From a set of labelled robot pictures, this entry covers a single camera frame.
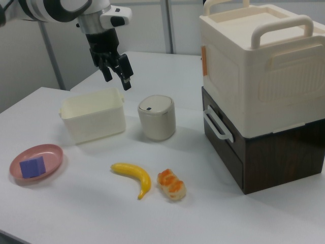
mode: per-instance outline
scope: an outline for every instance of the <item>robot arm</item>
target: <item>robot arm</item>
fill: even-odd
[[[115,27],[129,24],[131,17],[131,9],[113,6],[109,0],[87,0],[74,11],[66,10],[60,0],[0,0],[0,27],[12,19],[70,22],[77,18],[77,27],[89,42],[94,65],[106,81],[112,79],[111,68],[120,77],[124,90],[131,87],[133,71],[126,54],[117,52]]]

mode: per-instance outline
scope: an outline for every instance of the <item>dark brown drawer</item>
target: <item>dark brown drawer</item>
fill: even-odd
[[[203,109],[215,113],[205,119],[205,134],[245,194],[321,173],[325,119],[248,139],[241,136],[203,87],[202,98]],[[229,130],[233,142],[219,139],[222,136],[218,134],[226,133],[217,120]]]

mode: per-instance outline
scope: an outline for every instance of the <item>orange label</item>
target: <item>orange label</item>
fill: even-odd
[[[203,71],[203,76],[208,75],[208,70],[207,70],[207,55],[206,55],[206,49],[205,46],[201,47],[201,53],[202,53],[202,71]]]

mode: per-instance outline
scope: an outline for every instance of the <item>white table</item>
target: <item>white table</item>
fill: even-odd
[[[101,71],[95,72],[71,89],[76,93],[89,93],[108,87],[117,87],[126,100],[140,102],[150,95],[165,95],[174,99],[179,108],[202,111],[203,86],[200,56],[171,55],[146,52],[126,52],[134,75],[132,88],[124,91],[119,77],[105,82]]]
[[[75,95],[41,88],[0,114],[2,233],[33,244],[325,241],[323,173],[243,195],[204,135],[201,111],[176,108],[175,135],[157,143],[142,134],[139,101],[125,102],[124,133],[75,146],[57,114],[61,101]],[[11,161],[43,143],[62,147],[62,166],[43,181],[18,184]],[[120,161],[151,175],[142,200],[137,181],[110,171]],[[180,202],[156,187],[166,168],[186,184]]]

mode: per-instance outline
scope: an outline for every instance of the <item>pink plate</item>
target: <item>pink plate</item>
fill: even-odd
[[[21,169],[20,169],[20,162],[43,156],[44,164],[45,164],[45,170],[46,172],[44,174],[41,174],[40,176],[24,179],[22,177]],[[27,149],[26,151],[23,151],[21,154],[19,154],[11,163],[9,171],[11,175],[18,180],[23,181],[32,181],[37,180],[46,177],[47,175],[53,173],[62,163],[63,160],[63,151],[61,147],[53,144],[43,144],[31,147],[30,149]]]

